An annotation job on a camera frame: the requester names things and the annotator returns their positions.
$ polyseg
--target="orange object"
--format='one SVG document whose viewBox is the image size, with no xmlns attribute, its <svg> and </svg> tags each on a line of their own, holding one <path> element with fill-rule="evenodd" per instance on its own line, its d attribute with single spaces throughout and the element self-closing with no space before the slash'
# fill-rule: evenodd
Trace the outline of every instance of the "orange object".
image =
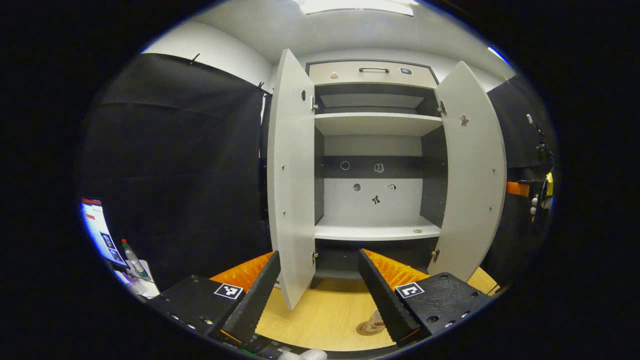
<svg viewBox="0 0 640 360">
<path fill-rule="evenodd" d="M 221 272 L 220 274 L 209 278 L 209 280 L 238 286 L 248 293 L 249 289 L 253 286 L 253 282 L 258 278 L 258 275 L 260 275 L 264 265 L 267 264 L 267 261 L 269 261 L 272 255 L 273 251 L 262 256 L 258 256 L 255 259 L 251 259 L 238 266 L 234 266 L 227 271 Z"/>
<path fill-rule="evenodd" d="M 391 290 L 395 291 L 396 286 L 405 285 L 410 282 L 420 281 L 428 278 L 430 275 L 420 272 L 408 265 L 402 264 L 396 260 L 389 259 L 373 251 L 362 249 L 368 255 L 369 259 L 376 265 L 382 277 L 385 278 Z"/>
<path fill-rule="evenodd" d="M 507 193 L 513 195 L 529 196 L 529 185 L 507 182 Z"/>
</svg>

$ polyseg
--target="drawer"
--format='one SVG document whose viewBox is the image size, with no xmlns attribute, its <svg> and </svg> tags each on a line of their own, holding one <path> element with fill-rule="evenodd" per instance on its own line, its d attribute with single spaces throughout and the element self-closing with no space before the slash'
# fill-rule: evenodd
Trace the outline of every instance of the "drawer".
<svg viewBox="0 0 640 360">
<path fill-rule="evenodd" d="M 419 65 L 388 61 L 331 61 L 309 65 L 309 78 L 315 85 L 393 84 L 434 89 L 431 69 Z"/>
</svg>

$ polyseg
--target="drawer handle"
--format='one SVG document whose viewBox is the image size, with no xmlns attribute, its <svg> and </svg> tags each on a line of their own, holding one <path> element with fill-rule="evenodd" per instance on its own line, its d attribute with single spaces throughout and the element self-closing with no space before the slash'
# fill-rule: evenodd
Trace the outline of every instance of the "drawer handle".
<svg viewBox="0 0 640 360">
<path fill-rule="evenodd" d="M 384 70 L 385 72 L 389 72 L 389 69 L 386 69 L 384 67 L 361 67 L 360 68 L 360 72 L 364 72 L 364 70 Z"/>
</svg>

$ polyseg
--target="black sticker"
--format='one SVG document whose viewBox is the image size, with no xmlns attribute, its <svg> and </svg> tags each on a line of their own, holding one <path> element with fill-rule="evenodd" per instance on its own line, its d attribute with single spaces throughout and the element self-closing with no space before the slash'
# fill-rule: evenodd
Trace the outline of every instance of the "black sticker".
<svg viewBox="0 0 640 360">
<path fill-rule="evenodd" d="M 239 288 L 237 286 L 222 284 L 214 293 L 222 297 L 237 299 L 238 296 L 240 296 L 240 293 L 242 292 L 242 290 L 243 290 L 242 288 Z"/>
<path fill-rule="evenodd" d="M 410 284 L 407 284 L 407 285 L 398 286 L 396 287 L 396 291 L 404 299 L 424 293 L 424 290 L 415 282 L 411 282 Z"/>
</svg>

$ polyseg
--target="white wall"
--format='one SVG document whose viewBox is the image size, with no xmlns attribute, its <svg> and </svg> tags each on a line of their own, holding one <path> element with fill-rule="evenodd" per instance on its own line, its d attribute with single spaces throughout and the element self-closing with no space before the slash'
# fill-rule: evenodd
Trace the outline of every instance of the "white wall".
<svg viewBox="0 0 640 360">
<path fill-rule="evenodd" d="M 349 49 L 329 51 L 326 53 L 316 53 L 307 56 L 297 56 L 298 61 L 303 67 L 307 66 L 308 62 L 323 61 L 323 60 L 343 60 L 343 59 L 380 59 L 380 60 L 394 60 L 405 61 L 408 63 L 418 63 L 421 65 L 429 65 L 434 74 L 438 78 L 438 81 L 442 81 L 451 70 L 458 64 L 459 60 L 446 58 L 444 56 L 420 53 L 417 51 L 408 50 L 394 50 L 394 49 Z M 495 75 L 489 74 L 484 70 L 480 70 L 473 66 L 469 66 L 474 72 L 480 85 L 484 88 L 485 92 L 488 92 L 492 88 L 502 84 L 506 81 L 504 78 L 498 78 Z"/>
<path fill-rule="evenodd" d="M 164 34 L 143 53 L 159 53 L 192 59 L 224 70 L 241 79 L 272 92 L 273 66 L 258 52 L 242 41 L 209 25 L 187 21 Z"/>
</svg>

